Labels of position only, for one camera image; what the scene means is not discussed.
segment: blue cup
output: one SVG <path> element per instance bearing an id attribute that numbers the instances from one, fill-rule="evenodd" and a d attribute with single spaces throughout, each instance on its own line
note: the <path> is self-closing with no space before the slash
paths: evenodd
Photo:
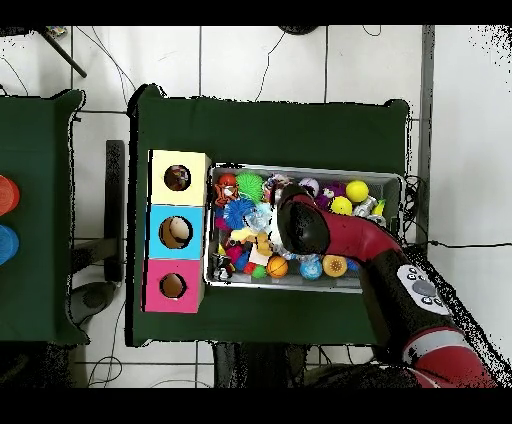
<path id="1" fill-rule="evenodd" d="M 5 225 L 0 225 L 0 265 L 11 259 L 16 252 L 20 241 L 16 233 Z"/>

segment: table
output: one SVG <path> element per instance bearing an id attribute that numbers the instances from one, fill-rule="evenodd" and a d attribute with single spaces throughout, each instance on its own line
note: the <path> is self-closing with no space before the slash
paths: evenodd
<path id="1" fill-rule="evenodd" d="M 206 153 L 214 162 L 405 172 L 409 107 L 245 103 L 163 98 L 156 85 L 130 100 L 127 345 L 147 339 L 374 344 L 360 294 L 207 286 L 197 314 L 143 313 L 140 292 L 149 149 Z"/>

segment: stacked boxes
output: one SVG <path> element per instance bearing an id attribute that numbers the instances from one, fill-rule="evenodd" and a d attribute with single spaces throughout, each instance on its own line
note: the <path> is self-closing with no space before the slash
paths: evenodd
<path id="1" fill-rule="evenodd" d="M 150 150 L 142 311 L 197 313 L 210 159 Z"/>

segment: yellow box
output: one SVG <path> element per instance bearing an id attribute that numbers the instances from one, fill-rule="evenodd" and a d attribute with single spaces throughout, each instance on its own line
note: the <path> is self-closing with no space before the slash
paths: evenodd
<path id="1" fill-rule="evenodd" d="M 210 159 L 204 153 L 150 150 L 151 199 L 153 204 L 175 206 L 204 206 L 207 194 L 207 173 Z M 185 167 L 189 186 L 173 191 L 165 183 L 165 175 L 173 165 Z"/>

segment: green tablecloth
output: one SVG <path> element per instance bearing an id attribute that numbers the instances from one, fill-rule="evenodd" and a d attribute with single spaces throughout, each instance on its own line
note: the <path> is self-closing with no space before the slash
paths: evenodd
<path id="1" fill-rule="evenodd" d="M 0 340 L 87 341 L 66 316 L 71 227 L 69 120 L 81 91 L 52 99 L 0 97 L 0 174 L 20 188 L 4 216 L 20 239 L 0 265 Z"/>
<path id="2" fill-rule="evenodd" d="M 164 99 L 155 85 L 149 85 L 134 94 L 129 114 L 127 254 L 135 258 L 127 269 L 129 344 L 147 339 L 375 342 L 359 294 L 207 286 L 197 314 L 141 312 L 147 151 L 204 152 L 215 162 L 403 175 L 405 101 L 373 106 Z"/>

